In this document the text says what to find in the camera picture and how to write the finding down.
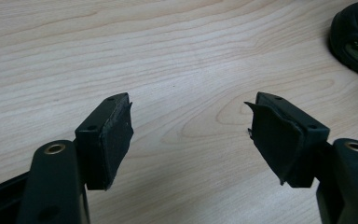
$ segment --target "metal grommet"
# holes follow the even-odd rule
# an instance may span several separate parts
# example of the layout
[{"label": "metal grommet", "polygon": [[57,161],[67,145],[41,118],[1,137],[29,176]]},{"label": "metal grommet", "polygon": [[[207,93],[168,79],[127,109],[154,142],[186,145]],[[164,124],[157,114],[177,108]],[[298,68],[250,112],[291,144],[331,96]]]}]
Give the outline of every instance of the metal grommet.
[{"label": "metal grommet", "polygon": [[53,144],[45,149],[45,154],[53,155],[62,152],[65,149],[64,144]]},{"label": "metal grommet", "polygon": [[352,149],[353,151],[357,151],[358,152],[358,143],[355,142],[346,142],[345,143],[345,147]]}]

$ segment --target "black plastic part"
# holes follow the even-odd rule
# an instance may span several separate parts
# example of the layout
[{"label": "black plastic part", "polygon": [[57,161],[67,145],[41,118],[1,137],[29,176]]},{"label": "black plastic part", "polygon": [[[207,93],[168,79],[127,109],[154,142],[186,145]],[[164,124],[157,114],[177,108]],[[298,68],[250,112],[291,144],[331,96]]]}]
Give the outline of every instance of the black plastic part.
[{"label": "black plastic part", "polygon": [[28,173],[0,184],[0,223],[15,223]]},{"label": "black plastic part", "polygon": [[333,172],[334,154],[333,147],[326,144],[324,148],[318,150],[314,163],[315,174],[320,182],[316,199],[323,224],[338,223],[344,208],[344,199],[337,184],[336,174]]},{"label": "black plastic part", "polygon": [[358,72],[358,3],[346,7],[335,16],[329,44],[342,63]]},{"label": "black plastic part", "polygon": [[358,223],[358,141],[336,140],[332,158],[333,172],[344,200],[338,223]]},{"label": "black plastic part", "polygon": [[329,129],[280,96],[259,92],[251,137],[272,171],[292,188],[309,188],[315,177],[316,149],[325,145]]},{"label": "black plastic part", "polygon": [[109,189],[133,135],[129,95],[105,99],[76,129],[76,148],[88,189]]},{"label": "black plastic part", "polygon": [[17,223],[90,223],[72,142],[55,141],[36,151]]}]

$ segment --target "headphone ear cushion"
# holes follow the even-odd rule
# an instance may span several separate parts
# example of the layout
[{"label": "headphone ear cushion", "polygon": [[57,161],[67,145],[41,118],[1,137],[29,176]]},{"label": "headphone ear cushion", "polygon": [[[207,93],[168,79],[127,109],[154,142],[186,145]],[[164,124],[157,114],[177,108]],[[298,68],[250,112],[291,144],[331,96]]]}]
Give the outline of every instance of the headphone ear cushion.
[{"label": "headphone ear cushion", "polygon": [[335,16],[329,44],[333,55],[358,73],[358,3],[344,8]]}]

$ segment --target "light wood surface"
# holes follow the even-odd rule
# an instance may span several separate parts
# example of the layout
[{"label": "light wood surface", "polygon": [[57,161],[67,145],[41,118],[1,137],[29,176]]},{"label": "light wood surface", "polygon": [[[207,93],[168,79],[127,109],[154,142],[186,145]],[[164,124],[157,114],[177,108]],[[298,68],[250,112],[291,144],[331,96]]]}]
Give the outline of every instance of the light wood surface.
[{"label": "light wood surface", "polygon": [[358,139],[358,75],[326,46],[353,2],[0,0],[0,183],[127,91],[135,134],[93,223],[320,223],[317,182],[279,185],[243,102],[277,94]]}]

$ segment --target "wood grain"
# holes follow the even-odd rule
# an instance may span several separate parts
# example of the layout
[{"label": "wood grain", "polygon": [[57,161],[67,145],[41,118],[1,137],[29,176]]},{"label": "wood grain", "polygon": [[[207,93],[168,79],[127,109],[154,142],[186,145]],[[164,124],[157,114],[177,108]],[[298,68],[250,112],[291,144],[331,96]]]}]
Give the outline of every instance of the wood grain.
[{"label": "wood grain", "polygon": [[274,93],[358,139],[358,75],[326,46],[353,2],[0,0],[0,183],[127,91],[135,135],[93,223],[320,223],[317,183],[279,185],[243,101]]}]

